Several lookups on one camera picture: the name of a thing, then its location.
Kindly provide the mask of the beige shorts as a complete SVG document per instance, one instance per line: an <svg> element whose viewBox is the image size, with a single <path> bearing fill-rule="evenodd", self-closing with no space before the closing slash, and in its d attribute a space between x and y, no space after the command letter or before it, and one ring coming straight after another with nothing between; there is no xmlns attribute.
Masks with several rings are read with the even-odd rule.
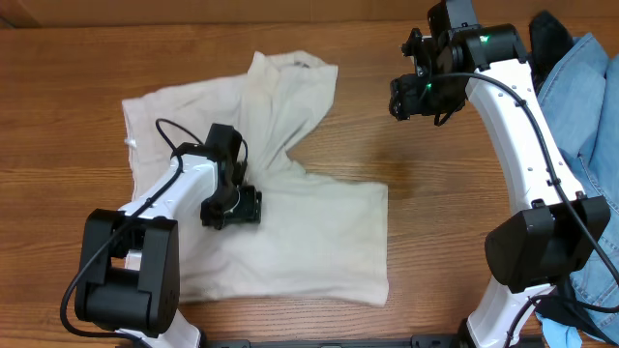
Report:
<svg viewBox="0 0 619 348"><path fill-rule="evenodd" d="M180 297L312 296L383 305L388 189L308 173L288 151L331 109L339 69L305 51L255 53L241 75L166 87L122 103L135 197L170 165L170 145L234 127L249 145L257 224L215 230L181 218Z"/></svg>

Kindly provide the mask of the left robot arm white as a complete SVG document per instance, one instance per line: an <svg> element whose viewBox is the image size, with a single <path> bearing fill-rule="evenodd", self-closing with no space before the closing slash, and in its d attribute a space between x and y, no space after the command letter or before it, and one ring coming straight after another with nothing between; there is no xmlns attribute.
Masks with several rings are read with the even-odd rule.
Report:
<svg viewBox="0 0 619 348"><path fill-rule="evenodd" d="M85 220L79 270L60 307L71 334L88 336L70 323L69 305L78 320L98 326L95 337L134 347L206 346L205 333L178 309L179 232L257 224L262 194L244 181L248 144L229 125L170 149L167 171L144 195Z"/></svg>

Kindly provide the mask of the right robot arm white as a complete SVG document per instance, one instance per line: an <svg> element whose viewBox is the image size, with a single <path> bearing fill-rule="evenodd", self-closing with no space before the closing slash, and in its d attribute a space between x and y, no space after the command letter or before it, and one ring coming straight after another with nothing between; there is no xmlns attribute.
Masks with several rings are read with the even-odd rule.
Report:
<svg viewBox="0 0 619 348"><path fill-rule="evenodd" d="M582 269L610 211L590 197L555 144L535 95L527 53L511 24L485 27L468 1L442 1L401 51L413 73L391 82L390 113L443 125L467 103L484 121L508 187L510 217L485 241L491 278L456 333L415 335L415 347L539 347L521 328L554 288Z"/></svg>

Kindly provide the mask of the blue denim jeans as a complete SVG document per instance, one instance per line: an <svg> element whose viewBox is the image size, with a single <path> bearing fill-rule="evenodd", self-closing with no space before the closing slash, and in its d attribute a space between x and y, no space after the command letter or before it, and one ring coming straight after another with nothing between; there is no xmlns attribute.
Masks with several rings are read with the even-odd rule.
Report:
<svg viewBox="0 0 619 348"><path fill-rule="evenodd" d="M618 271L618 54L605 52L593 34L574 39L554 65L538 94L557 147L590 197L603 196L611 212L598 243ZM618 305L618 284L592 252L585 266L570 275L568 293L590 305ZM536 313L549 347L581 347L576 324ZM618 345L618 313L585 310L610 341Z"/></svg>

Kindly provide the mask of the black garment near base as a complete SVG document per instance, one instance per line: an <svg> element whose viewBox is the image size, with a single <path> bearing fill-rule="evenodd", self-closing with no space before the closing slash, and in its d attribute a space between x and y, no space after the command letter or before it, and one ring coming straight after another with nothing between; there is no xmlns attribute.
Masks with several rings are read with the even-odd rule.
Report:
<svg viewBox="0 0 619 348"><path fill-rule="evenodd" d="M579 304L541 300L536 307L536 313L544 319L579 329L606 342L607 336L594 324L587 310Z"/></svg>

